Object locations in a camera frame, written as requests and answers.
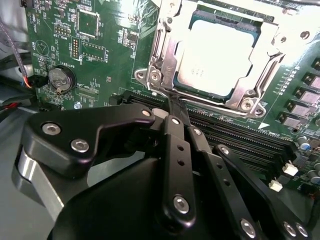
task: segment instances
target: chip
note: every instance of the chip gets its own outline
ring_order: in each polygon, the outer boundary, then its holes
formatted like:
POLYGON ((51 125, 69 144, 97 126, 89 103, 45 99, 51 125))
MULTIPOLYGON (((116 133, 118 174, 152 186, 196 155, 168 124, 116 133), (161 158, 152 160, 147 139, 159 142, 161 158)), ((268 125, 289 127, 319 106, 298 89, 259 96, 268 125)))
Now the chip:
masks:
POLYGON ((77 31, 80 34, 96 38, 99 33, 98 13, 80 9, 77 13, 77 31))
POLYGON ((252 64, 254 36, 218 23, 192 25, 178 73, 178 82, 207 93, 227 96, 252 64))

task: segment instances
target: green circuit board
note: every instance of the green circuit board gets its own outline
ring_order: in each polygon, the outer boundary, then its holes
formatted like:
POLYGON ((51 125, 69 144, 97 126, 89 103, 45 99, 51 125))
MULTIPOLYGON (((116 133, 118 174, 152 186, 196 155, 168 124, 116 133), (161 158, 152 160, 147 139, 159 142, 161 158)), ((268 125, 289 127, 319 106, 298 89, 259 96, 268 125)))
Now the green circuit board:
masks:
MULTIPOLYGON (((203 2, 217 4, 215 0, 203 2)), ((297 10, 303 8, 284 1, 259 2, 297 10)), ((248 12, 241 8, 237 11, 248 12)), ((314 18, 319 20, 318 11, 314 12, 314 18)), ((134 72, 148 66, 158 14, 159 8, 152 0, 35 0, 34 8, 26 9, 34 74, 47 76, 50 69, 62 65, 71 69, 76 77, 75 88, 66 94, 57 94, 50 85, 38 88, 39 101, 69 110, 75 105, 82 108, 108 106, 110 96, 127 90, 151 97, 151 92, 135 80, 134 72)), ((306 73, 320 75, 312 67, 315 59, 320 58, 319 40, 318 32, 301 54, 291 56, 290 63, 285 62, 280 67, 261 102, 267 110, 264 117, 232 118, 205 108, 190 108, 275 138, 295 141, 306 136, 315 146, 301 154, 320 155, 320 128, 316 125, 319 101, 298 129, 279 121, 280 115, 288 112, 288 101, 297 100, 297 89, 306 86, 302 81, 306 73)), ((308 164, 314 162, 306 161, 304 167, 308 164)))

